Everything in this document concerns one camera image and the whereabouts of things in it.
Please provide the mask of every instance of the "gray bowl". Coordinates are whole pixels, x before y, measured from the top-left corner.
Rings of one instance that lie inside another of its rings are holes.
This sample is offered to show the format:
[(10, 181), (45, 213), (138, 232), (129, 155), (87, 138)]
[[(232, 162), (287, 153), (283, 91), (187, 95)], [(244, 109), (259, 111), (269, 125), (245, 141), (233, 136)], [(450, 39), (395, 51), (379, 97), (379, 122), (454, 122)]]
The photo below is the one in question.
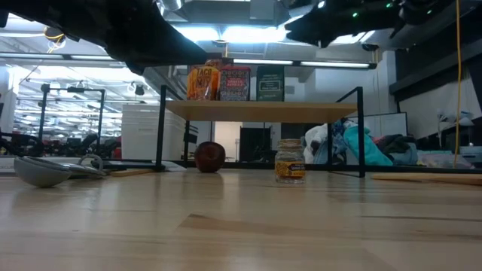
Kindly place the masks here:
[(14, 169), (17, 176), (22, 179), (22, 181), (42, 188), (60, 184), (67, 180), (72, 174), (72, 172), (69, 171), (69, 168), (66, 168), (66, 170), (62, 168), (47, 168), (30, 163), (28, 160), (23, 160), (19, 157), (15, 158)]

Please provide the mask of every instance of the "wooden shelf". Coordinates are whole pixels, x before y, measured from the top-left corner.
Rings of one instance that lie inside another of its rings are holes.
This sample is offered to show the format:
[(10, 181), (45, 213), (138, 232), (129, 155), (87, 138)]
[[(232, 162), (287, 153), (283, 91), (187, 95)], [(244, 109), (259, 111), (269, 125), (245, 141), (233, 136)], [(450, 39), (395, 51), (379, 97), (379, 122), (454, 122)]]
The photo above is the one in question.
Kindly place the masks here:
[(357, 110), (355, 103), (168, 101), (185, 120), (333, 123)]

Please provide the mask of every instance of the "wooden tabletop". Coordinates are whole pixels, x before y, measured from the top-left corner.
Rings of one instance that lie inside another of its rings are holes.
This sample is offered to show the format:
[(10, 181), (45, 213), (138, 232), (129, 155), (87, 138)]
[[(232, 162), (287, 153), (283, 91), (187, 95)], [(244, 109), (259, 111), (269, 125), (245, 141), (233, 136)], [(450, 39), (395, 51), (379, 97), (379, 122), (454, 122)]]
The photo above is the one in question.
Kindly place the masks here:
[(333, 123), (355, 112), (355, 103), (168, 101), (185, 120)]
[(272, 170), (0, 178), (0, 270), (480, 270), (482, 188)]

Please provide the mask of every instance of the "jar label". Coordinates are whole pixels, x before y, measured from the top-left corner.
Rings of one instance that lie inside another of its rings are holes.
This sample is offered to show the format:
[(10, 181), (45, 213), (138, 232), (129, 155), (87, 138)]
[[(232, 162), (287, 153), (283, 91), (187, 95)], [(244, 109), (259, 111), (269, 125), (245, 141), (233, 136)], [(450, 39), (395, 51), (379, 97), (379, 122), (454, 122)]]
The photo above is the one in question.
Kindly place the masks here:
[(276, 162), (275, 172), (279, 177), (304, 177), (304, 162)]

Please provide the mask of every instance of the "glass jar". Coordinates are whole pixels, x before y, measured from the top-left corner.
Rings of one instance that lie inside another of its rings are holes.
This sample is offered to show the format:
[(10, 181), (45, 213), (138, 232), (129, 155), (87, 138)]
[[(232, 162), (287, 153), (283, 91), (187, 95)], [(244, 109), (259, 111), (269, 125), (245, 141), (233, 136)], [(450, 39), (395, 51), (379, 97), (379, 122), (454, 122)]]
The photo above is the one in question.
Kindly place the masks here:
[(300, 139), (282, 139), (275, 157), (276, 181), (283, 184), (304, 184), (305, 168)]

